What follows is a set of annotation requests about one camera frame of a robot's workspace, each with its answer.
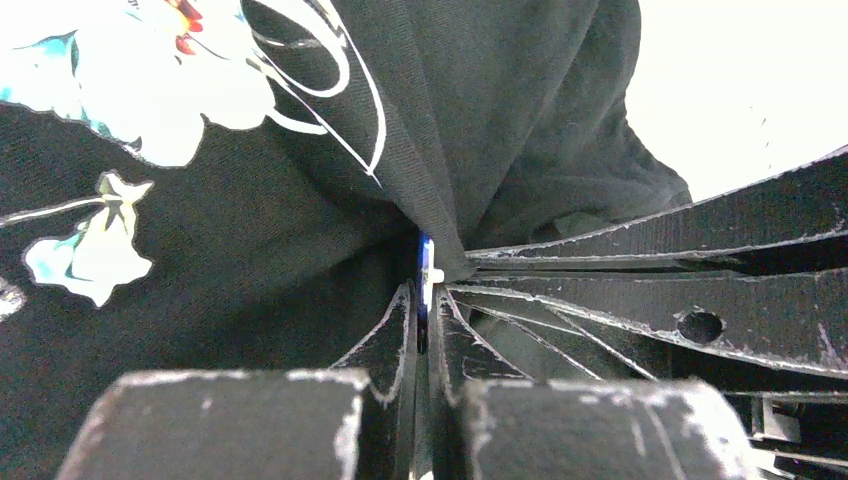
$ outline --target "white clip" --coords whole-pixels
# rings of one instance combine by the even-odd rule
[[[427,240],[427,265],[421,272],[421,283],[424,305],[427,307],[427,313],[433,307],[433,286],[437,283],[445,281],[445,272],[436,268],[436,246],[433,240]]]

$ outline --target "white wall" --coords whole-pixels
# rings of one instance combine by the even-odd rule
[[[628,118],[695,200],[848,144],[848,0],[642,0]]]

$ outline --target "black shirt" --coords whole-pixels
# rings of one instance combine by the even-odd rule
[[[465,250],[689,200],[625,119],[635,0],[20,3],[2,478],[55,472],[123,372],[328,366],[414,275],[419,229],[452,281]]]

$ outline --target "white flower print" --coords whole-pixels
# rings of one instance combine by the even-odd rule
[[[25,303],[23,290],[0,278],[0,322],[17,313]]]
[[[84,204],[103,205],[99,212],[78,224],[76,232],[68,238],[46,238],[33,243],[23,256],[33,281],[61,285],[102,307],[117,285],[147,275],[153,263],[139,256],[133,247],[136,224],[133,207],[152,186],[153,182],[131,185],[117,173],[109,172],[101,175],[98,182],[99,198],[43,210],[52,215]],[[38,213],[18,215],[18,221],[32,219]]]
[[[183,167],[193,159],[204,121],[243,130],[267,117],[298,132],[329,133],[374,176],[385,114],[338,13],[327,0],[258,1],[318,40],[338,65],[334,86],[309,88],[274,65],[238,0],[33,0],[8,2],[0,16],[0,102],[84,123],[159,167]],[[378,113],[369,161],[298,93],[327,98],[344,91],[347,48],[363,69]],[[316,123],[278,112],[269,80]]]

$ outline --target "circular hole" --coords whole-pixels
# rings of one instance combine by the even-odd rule
[[[709,312],[690,312],[677,322],[677,331],[691,342],[705,345],[718,340],[724,332],[724,322]]]

